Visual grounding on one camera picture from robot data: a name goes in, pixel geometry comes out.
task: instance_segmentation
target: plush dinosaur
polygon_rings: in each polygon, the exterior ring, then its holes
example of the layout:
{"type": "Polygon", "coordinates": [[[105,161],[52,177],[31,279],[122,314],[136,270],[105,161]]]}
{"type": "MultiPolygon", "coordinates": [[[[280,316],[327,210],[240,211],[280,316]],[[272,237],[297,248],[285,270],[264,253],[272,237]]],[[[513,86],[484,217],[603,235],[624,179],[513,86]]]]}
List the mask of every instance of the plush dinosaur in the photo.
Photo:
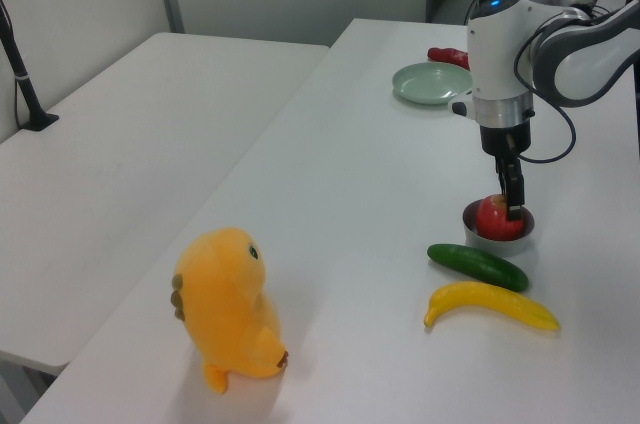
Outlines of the plush dinosaur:
{"type": "Polygon", "coordinates": [[[258,246],[237,228],[198,237],[176,266],[175,316],[202,355],[207,384],[219,394],[229,371],[268,377],[287,363],[280,323],[262,294],[264,280],[258,246]]]}

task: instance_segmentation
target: plush toy tail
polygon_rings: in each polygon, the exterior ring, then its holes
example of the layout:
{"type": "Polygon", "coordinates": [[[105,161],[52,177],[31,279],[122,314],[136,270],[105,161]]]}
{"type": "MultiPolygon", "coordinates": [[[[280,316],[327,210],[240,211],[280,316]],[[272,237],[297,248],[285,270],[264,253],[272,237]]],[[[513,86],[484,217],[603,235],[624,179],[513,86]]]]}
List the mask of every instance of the plush toy tail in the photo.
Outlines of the plush toy tail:
{"type": "Polygon", "coordinates": [[[218,394],[224,394],[227,390],[227,372],[213,364],[203,364],[202,372],[204,378],[211,389],[218,394]]]}

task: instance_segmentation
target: green cucumber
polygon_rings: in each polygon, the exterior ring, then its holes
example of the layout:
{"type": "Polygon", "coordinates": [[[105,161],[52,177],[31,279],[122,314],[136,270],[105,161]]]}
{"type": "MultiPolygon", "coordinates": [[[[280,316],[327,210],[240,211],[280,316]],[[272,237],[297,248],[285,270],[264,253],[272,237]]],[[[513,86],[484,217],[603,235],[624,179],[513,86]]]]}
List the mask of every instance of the green cucumber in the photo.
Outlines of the green cucumber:
{"type": "Polygon", "coordinates": [[[434,244],[427,249],[427,255],[444,267],[487,284],[515,292],[529,287],[529,278],[522,269],[479,249],[457,244],[434,244]]]}

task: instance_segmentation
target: white table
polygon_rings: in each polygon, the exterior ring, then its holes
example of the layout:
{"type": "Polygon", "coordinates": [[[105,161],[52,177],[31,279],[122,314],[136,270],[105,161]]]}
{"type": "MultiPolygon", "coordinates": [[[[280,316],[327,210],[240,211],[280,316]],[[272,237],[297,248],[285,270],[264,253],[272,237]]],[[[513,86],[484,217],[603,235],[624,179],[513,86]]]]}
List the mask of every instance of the white table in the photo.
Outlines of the white table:
{"type": "MultiPolygon", "coordinates": [[[[466,309],[422,324],[464,279],[428,245],[464,243],[461,214],[498,191],[474,122],[401,102],[391,77],[465,28],[356,20],[283,111],[38,402],[24,424],[635,422],[640,413],[640,165],[633,84],[571,111],[573,153],[523,163],[534,245],[513,261],[559,319],[538,332],[466,309]],[[169,303],[199,234],[247,229],[291,354],[265,381],[208,390],[169,303]]],[[[568,132],[544,105],[532,157],[568,132]]]]}
{"type": "Polygon", "coordinates": [[[0,146],[0,358],[57,374],[327,49],[158,34],[0,146]]]}

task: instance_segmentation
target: light green plate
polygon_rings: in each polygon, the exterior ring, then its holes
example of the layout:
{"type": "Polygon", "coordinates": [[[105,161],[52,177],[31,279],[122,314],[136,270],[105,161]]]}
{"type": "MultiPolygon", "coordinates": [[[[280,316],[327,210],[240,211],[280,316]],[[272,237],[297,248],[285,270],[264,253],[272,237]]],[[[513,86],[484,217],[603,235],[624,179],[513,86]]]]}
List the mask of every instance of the light green plate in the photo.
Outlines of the light green plate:
{"type": "Polygon", "coordinates": [[[446,104],[470,88],[471,73],[444,62],[412,64],[393,76],[394,92],[418,104],[446,104]]]}

